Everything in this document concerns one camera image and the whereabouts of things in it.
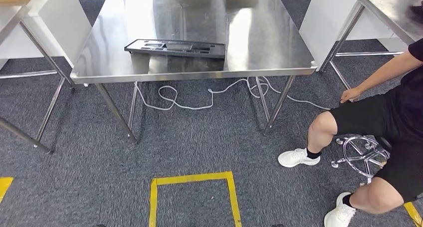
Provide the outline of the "person's hand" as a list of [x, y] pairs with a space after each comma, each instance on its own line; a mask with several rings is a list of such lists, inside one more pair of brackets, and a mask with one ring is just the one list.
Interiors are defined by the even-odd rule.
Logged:
[[340, 103], [346, 103], [347, 101], [353, 102], [358, 99], [361, 94], [362, 90], [359, 87], [347, 89], [342, 93]]

